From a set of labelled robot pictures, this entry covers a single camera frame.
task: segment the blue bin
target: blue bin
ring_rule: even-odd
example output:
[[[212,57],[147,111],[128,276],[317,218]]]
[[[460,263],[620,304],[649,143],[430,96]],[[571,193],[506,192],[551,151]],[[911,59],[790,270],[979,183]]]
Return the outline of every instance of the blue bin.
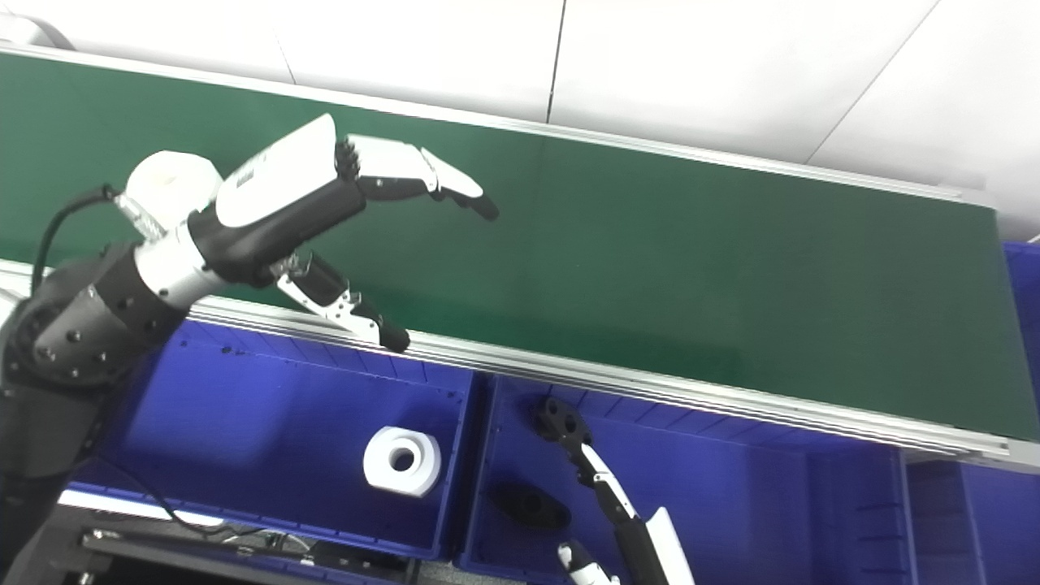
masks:
[[[1033,377],[1033,392],[1040,406],[1040,246],[1006,241],[1004,253]]]
[[[948,461],[907,476],[921,585],[1040,583],[1040,477]]]
[[[461,568],[566,585],[555,551],[573,537],[630,582],[593,491],[534,431],[531,410],[547,395],[578,407],[638,512],[668,508],[698,585],[915,583],[899,450],[505,377],[494,381]],[[517,481],[568,506],[571,526],[506,517],[488,493]]]
[[[179,509],[420,559],[448,554],[472,372],[186,323],[134,388],[103,453]],[[440,479],[413,499],[370,487],[369,439],[435,436]],[[72,488],[144,500],[103,463]]]

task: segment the black cable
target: black cable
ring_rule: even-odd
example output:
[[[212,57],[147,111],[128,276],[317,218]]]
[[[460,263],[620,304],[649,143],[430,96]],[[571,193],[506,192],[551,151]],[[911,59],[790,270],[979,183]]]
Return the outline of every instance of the black cable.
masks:
[[[170,519],[174,520],[175,523],[180,525],[181,528],[184,528],[185,530],[190,530],[191,532],[196,534],[201,534],[203,536],[216,536],[218,534],[224,534],[226,532],[231,532],[234,536],[248,536],[250,534],[256,534],[258,532],[263,532],[264,530],[266,530],[263,528],[251,528],[248,530],[238,531],[228,526],[222,526],[217,528],[202,528],[199,526],[194,526],[184,520],[184,518],[180,517],[177,514],[177,511],[174,510],[174,507],[171,506],[168,502],[166,502],[166,499],[163,498],[162,494],[160,494],[154,487],[146,483],[145,480],[140,479],[140,477],[137,476],[137,474],[132,473],[130,469],[124,467],[123,465],[116,463],[115,461],[112,461],[111,459],[103,455],[95,455],[94,458],[108,465],[112,469],[115,469],[125,478],[133,482],[138,488],[144,490],[145,493],[150,495],[152,500],[155,500],[155,503],[158,504],[158,506],[162,508],[164,512],[166,512],[166,515],[170,516]]]
[[[61,227],[61,222],[80,209],[89,207],[96,203],[111,201],[115,199],[116,195],[115,189],[108,183],[105,183],[66,203],[64,207],[51,218],[51,222],[47,224],[47,229],[44,230],[44,235],[40,239],[40,248],[36,250],[36,261],[32,264],[31,292],[35,294],[40,283],[44,280],[44,269],[47,268],[47,254],[51,251],[51,244],[54,241],[54,235],[57,234],[58,228]]]

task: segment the white spool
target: white spool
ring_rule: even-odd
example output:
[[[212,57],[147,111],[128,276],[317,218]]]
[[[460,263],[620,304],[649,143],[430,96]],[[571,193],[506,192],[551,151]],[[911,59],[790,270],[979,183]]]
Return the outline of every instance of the white spool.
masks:
[[[425,433],[383,427],[365,448],[363,467],[372,487],[422,498],[441,473],[441,449],[437,439]]]

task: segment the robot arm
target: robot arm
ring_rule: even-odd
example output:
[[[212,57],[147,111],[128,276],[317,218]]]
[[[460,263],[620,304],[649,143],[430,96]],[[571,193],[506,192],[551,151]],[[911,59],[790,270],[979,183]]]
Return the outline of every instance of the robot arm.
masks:
[[[348,134],[345,141],[336,143],[335,136],[332,118],[322,116],[254,156],[227,181],[202,157],[156,153],[138,164],[127,181],[126,192],[114,202],[150,240],[161,239],[193,214],[201,215],[192,219],[192,225],[200,232],[202,246],[212,252],[204,260],[208,265],[220,266],[215,272],[217,276],[224,273],[222,280],[263,285],[271,278],[277,279],[276,285],[304,308],[361,339],[400,352],[408,347],[408,332],[393,327],[367,299],[362,301],[360,294],[349,290],[347,281],[328,262],[314,255],[302,259],[292,253],[269,266],[263,265],[265,259],[294,244],[290,241],[271,252],[255,245],[253,240],[257,238],[272,241],[264,227],[275,212],[271,209],[303,207],[297,204],[297,197],[326,189],[328,197],[345,207],[317,201],[310,207],[311,212],[322,215],[336,209],[348,217],[357,212],[354,209],[363,208],[366,201],[398,201],[421,195],[435,200],[450,198],[488,220],[495,219],[498,210],[475,181],[425,149],[358,134]],[[340,175],[347,177],[349,189],[344,190],[343,185],[338,185],[339,189],[330,187],[342,179]],[[214,200],[213,209],[207,210]],[[305,209],[297,212],[308,213]],[[306,225],[318,226],[320,221],[309,220]],[[234,229],[234,237],[245,241],[240,245],[243,249],[265,258],[250,260],[240,253],[226,251],[227,234],[203,233],[220,229],[214,226]],[[260,235],[254,236],[243,229],[249,226],[254,226]],[[291,233],[294,228],[278,231]],[[156,251],[156,255],[174,256],[180,250],[196,260],[203,256],[201,252],[191,254],[183,244],[155,247],[164,248]],[[189,295],[184,302],[193,296]]]
[[[129,372],[198,300],[228,284],[291,281],[302,302],[334,306],[352,330],[375,329],[380,342],[402,350],[402,330],[386,326],[331,266],[290,261],[296,248],[369,200],[428,194],[497,214],[476,183],[433,155],[390,141],[338,141],[328,115],[161,213],[138,183],[128,181],[114,202],[148,239],[59,266],[0,326],[0,577],[104,432]]]
[[[578,468],[578,482],[595,491],[600,509],[614,525],[614,536],[633,584],[694,585],[690,563],[668,510],[659,508],[647,522],[635,513],[618,478],[593,449],[592,431],[577,409],[547,398],[538,408],[536,426],[542,438],[564,448],[568,459]],[[556,553],[575,585],[620,583],[579,542],[565,542]]]

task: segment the hole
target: hole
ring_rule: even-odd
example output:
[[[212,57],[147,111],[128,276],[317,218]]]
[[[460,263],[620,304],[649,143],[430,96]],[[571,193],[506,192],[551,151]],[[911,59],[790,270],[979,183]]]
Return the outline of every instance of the hole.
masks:
[[[397,449],[390,454],[390,466],[395,472],[407,472],[415,463],[415,454],[408,449]]]
[[[523,509],[528,514],[537,514],[542,510],[542,498],[536,493],[528,493],[523,499]]]

